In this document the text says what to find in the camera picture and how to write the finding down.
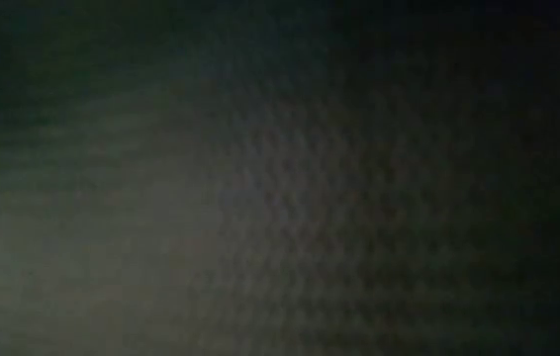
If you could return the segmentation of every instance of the textured fabric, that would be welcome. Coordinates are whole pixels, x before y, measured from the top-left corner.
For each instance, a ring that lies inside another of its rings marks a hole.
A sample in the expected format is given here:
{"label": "textured fabric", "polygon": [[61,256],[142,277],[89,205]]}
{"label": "textured fabric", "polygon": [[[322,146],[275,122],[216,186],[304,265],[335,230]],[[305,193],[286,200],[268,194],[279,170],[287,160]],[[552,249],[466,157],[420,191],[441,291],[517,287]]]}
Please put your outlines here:
{"label": "textured fabric", "polygon": [[8,3],[0,355],[560,355],[559,23]]}

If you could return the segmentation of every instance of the dark green surface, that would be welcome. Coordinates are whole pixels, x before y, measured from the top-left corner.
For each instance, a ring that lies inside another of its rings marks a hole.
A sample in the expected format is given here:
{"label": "dark green surface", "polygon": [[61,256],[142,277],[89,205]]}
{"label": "dark green surface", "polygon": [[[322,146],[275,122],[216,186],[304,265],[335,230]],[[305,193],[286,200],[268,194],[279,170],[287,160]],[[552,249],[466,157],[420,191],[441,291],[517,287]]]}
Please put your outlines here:
{"label": "dark green surface", "polygon": [[0,355],[560,355],[560,31],[131,3],[0,7]]}

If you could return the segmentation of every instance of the dark fabric surface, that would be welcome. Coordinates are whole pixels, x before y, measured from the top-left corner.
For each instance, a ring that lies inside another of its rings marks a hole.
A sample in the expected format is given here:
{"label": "dark fabric surface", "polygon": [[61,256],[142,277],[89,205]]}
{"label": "dark fabric surface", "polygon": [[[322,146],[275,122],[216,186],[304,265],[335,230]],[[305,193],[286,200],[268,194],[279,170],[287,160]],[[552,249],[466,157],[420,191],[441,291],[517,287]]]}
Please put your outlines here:
{"label": "dark fabric surface", "polygon": [[560,16],[0,2],[0,355],[384,354],[560,355]]}

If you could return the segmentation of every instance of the dimpled texture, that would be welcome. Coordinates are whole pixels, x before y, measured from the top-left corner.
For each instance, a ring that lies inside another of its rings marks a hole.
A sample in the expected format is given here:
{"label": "dimpled texture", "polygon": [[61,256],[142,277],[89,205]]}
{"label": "dimpled texture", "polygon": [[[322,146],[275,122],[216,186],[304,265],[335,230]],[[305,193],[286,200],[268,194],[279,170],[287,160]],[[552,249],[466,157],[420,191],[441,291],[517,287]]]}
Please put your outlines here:
{"label": "dimpled texture", "polygon": [[98,5],[0,22],[0,355],[560,355],[552,31]]}

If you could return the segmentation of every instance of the dark background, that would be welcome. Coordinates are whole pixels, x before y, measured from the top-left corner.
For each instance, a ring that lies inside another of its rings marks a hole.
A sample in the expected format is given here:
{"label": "dark background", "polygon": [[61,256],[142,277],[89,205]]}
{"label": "dark background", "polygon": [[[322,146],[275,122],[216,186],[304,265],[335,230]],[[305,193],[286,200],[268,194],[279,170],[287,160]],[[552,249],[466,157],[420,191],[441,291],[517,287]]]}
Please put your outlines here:
{"label": "dark background", "polygon": [[0,2],[0,355],[560,355],[560,7]]}

